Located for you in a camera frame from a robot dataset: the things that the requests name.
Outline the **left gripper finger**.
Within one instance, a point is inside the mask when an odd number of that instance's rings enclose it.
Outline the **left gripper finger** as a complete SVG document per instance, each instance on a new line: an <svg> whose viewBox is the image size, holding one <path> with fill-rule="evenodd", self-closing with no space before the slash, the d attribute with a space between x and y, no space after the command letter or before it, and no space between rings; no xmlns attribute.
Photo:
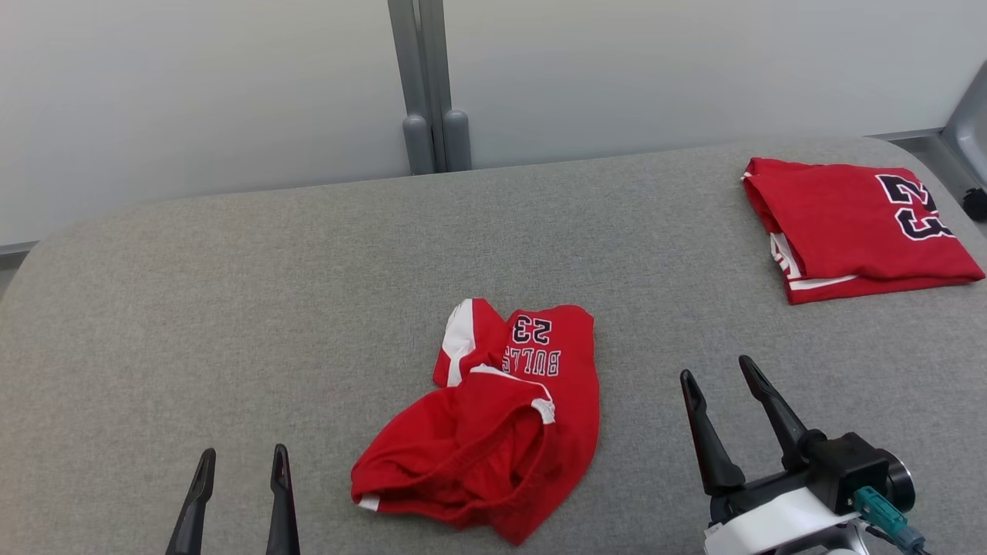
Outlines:
<svg viewBox="0 0 987 555"><path fill-rule="evenodd" d="M215 449L205 449L195 468L182 509L177 514L166 555L201 555L204 517L213 494L215 465Z"/></svg>
<svg viewBox="0 0 987 555"><path fill-rule="evenodd" d="M293 480L285 445L275 446L269 487L274 493L274 503L269 523L267 555L301 555Z"/></svg>

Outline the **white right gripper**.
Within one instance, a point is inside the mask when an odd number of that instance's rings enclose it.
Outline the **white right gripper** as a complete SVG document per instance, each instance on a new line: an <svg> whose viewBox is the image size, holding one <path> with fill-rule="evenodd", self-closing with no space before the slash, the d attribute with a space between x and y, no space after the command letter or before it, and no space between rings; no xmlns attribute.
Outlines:
<svg viewBox="0 0 987 555"><path fill-rule="evenodd" d="M808 429L748 355L738 365L752 396L761 403L782 449L786 471L745 482L743 471L720 442L706 397L690 370L680 372L686 415L702 479L711 498L704 555L861 555L856 513L836 514L807 487L812 449L825 442Z"/></svg>

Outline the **red Bulls jersey garment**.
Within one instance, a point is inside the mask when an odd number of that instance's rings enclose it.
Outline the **red Bulls jersey garment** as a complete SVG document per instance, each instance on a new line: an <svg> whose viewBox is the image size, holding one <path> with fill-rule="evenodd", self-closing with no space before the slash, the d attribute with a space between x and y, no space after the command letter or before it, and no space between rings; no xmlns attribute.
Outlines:
<svg viewBox="0 0 987 555"><path fill-rule="evenodd" d="M350 473L364 510L488 526L521 545L589 470L601 429L595 317L558 305L451 312L435 390L384 426Z"/></svg>

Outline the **red white-sleeved T-shirt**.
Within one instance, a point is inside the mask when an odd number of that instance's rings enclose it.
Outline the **red white-sleeved T-shirt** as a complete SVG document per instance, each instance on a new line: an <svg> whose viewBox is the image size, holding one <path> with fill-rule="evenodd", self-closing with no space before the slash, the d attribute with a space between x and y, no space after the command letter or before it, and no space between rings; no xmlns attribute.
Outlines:
<svg viewBox="0 0 987 555"><path fill-rule="evenodd" d="M743 189L791 305L985 278L930 190L904 168L754 157Z"/></svg>

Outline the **grey fabric sofa cushion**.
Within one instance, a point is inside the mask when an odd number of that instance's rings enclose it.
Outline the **grey fabric sofa cushion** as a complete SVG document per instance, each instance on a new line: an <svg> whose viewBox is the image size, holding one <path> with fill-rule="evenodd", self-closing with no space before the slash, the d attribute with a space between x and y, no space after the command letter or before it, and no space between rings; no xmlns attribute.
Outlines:
<svg viewBox="0 0 987 555"><path fill-rule="evenodd" d="M907 168L987 268L933 173L874 138L226 194L50 235L0 298L0 555L163 555L208 447L202 551L260 555L278 443L307 554L702 555L681 369L746 476L780 470L740 355L805 425L903 460L931 551L987 555L987 284L787 304L741 185L754 156ZM518 549L349 498L464 298L595 317L595 460Z"/></svg>

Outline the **grey metal frame leg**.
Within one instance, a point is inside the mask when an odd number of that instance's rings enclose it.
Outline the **grey metal frame leg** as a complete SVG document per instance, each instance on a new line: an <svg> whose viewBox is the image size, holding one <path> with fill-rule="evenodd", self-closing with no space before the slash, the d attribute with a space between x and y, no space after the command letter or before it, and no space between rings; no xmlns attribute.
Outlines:
<svg viewBox="0 0 987 555"><path fill-rule="evenodd" d="M959 165L987 189L987 138L981 142L977 137L977 127L983 115L987 115L987 59L977 70L940 133L942 142Z"/></svg>

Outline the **grey partition post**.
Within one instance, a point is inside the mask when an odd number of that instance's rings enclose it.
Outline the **grey partition post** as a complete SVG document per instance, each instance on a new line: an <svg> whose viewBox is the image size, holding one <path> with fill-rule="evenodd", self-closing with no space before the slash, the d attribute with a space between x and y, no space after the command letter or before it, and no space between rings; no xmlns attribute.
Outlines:
<svg viewBox="0 0 987 555"><path fill-rule="evenodd" d="M469 119L451 96L442 0L387 0L406 117L410 173L473 168Z"/></svg>

